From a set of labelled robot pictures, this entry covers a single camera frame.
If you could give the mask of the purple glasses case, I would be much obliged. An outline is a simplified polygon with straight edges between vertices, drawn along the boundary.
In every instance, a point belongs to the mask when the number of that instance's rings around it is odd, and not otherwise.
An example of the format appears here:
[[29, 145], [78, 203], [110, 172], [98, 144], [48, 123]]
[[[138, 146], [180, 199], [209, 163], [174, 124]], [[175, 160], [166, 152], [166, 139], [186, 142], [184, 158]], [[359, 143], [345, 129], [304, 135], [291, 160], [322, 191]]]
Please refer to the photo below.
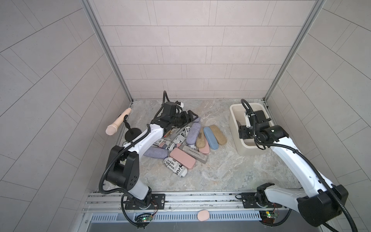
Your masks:
[[187, 145], [195, 145], [201, 130], [200, 123], [193, 123], [186, 138]]

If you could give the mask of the brown tan glasses case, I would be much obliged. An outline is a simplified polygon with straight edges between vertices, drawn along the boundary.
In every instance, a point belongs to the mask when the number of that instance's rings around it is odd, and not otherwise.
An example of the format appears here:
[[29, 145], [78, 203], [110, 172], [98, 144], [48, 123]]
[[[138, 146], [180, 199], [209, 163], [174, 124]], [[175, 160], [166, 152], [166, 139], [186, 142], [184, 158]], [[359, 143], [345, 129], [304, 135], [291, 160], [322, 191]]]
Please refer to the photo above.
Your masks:
[[213, 132], [217, 142], [219, 145], [224, 145], [227, 143], [227, 138], [224, 135], [224, 133], [220, 130], [220, 128], [216, 125], [211, 125], [210, 126], [211, 131]]

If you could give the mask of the blue glasses case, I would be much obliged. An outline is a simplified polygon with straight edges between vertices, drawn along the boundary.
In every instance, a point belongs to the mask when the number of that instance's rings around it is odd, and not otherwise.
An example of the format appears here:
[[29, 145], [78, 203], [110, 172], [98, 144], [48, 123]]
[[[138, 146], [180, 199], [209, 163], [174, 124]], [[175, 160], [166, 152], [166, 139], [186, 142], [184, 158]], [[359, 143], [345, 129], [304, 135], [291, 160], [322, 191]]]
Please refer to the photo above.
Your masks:
[[219, 148], [219, 143], [217, 142], [217, 139], [216, 139], [213, 131], [211, 130], [211, 128], [210, 127], [204, 127], [203, 132], [204, 132], [205, 138], [206, 138], [206, 140], [209, 144], [209, 147], [213, 150], [217, 150]]

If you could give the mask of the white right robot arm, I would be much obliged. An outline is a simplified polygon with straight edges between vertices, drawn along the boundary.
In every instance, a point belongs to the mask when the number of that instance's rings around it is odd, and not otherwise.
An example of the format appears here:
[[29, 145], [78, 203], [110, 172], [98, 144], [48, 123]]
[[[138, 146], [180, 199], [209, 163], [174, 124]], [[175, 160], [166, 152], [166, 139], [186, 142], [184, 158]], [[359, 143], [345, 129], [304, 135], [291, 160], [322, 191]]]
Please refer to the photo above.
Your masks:
[[259, 149], [270, 148], [287, 165], [302, 186], [289, 190], [273, 183], [257, 187], [256, 199], [260, 206], [279, 204], [294, 210], [314, 227], [325, 226], [335, 231], [328, 221], [344, 215], [351, 230], [358, 231], [345, 203], [348, 191], [343, 185], [334, 185], [299, 151], [289, 134], [279, 125], [271, 126], [270, 118], [262, 111], [245, 109], [246, 124], [239, 127], [241, 139], [253, 139]]

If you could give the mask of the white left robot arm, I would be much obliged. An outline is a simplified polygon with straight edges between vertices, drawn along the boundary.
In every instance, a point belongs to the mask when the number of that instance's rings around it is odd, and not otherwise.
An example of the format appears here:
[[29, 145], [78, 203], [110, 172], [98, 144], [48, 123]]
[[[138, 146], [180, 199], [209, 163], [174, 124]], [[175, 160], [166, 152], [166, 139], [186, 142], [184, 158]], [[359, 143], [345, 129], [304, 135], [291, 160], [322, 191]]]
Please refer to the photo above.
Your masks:
[[198, 119], [193, 111], [162, 113], [151, 120], [147, 129], [122, 148], [114, 149], [99, 181], [99, 193], [124, 193], [143, 201], [150, 195], [150, 188], [139, 179], [140, 159], [144, 153], [173, 128], [182, 128]]

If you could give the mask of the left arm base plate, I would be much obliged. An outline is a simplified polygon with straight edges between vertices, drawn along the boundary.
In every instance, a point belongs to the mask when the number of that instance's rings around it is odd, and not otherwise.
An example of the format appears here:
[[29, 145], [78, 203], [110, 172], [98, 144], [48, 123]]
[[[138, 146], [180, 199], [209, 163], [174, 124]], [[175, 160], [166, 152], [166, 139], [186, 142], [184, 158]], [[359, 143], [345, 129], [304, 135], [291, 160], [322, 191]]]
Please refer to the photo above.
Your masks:
[[124, 200], [125, 210], [162, 210], [165, 204], [165, 194], [151, 194], [146, 196], [143, 200], [134, 197], [128, 197]]

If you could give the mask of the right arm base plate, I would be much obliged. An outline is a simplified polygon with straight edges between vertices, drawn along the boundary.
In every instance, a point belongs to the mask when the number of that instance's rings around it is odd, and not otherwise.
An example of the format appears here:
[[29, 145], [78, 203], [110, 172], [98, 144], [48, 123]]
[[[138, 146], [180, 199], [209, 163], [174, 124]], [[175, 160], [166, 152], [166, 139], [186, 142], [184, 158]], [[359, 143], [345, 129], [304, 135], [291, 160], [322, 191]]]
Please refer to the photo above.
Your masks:
[[243, 204], [244, 209], [253, 209], [253, 208], [283, 208], [280, 204], [274, 204], [271, 202], [259, 203], [258, 198], [255, 192], [243, 192], [235, 196], [237, 200], [240, 200]]

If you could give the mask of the cream plastic storage box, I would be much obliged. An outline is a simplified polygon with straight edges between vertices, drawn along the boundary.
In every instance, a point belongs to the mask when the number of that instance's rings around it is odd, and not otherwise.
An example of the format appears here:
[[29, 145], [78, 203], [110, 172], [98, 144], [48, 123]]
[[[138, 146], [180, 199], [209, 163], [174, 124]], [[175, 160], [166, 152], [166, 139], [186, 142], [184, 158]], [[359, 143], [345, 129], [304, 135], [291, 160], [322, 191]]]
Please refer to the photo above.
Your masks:
[[[269, 120], [270, 116], [262, 104], [250, 103], [250, 106], [257, 114], [259, 123], [262, 123], [264, 126], [274, 125], [274, 123]], [[229, 126], [237, 153], [241, 156], [262, 155], [270, 151], [270, 149], [263, 149], [263, 147], [258, 148], [256, 146], [252, 127], [247, 126], [247, 124], [251, 124], [251, 121], [246, 117], [246, 109], [247, 107], [244, 107], [241, 103], [230, 106], [231, 116]]]

